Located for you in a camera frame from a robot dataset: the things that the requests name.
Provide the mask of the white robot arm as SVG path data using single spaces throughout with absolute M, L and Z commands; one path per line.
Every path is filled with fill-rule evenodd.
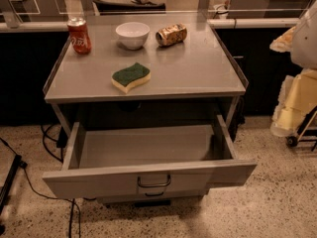
M 305 117 L 317 106 L 317 1 L 269 48 L 290 52 L 291 61 L 302 70 L 288 75 L 281 85 L 270 131 L 278 137 L 294 136 Z

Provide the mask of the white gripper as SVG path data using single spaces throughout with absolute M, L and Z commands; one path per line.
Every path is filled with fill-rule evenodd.
M 269 48 L 279 53 L 290 52 L 294 30 L 294 27 L 288 29 Z M 277 100 L 270 131 L 277 137 L 293 136 L 306 115 L 317 106 L 317 70 L 306 68 L 296 76 L 288 75 Z

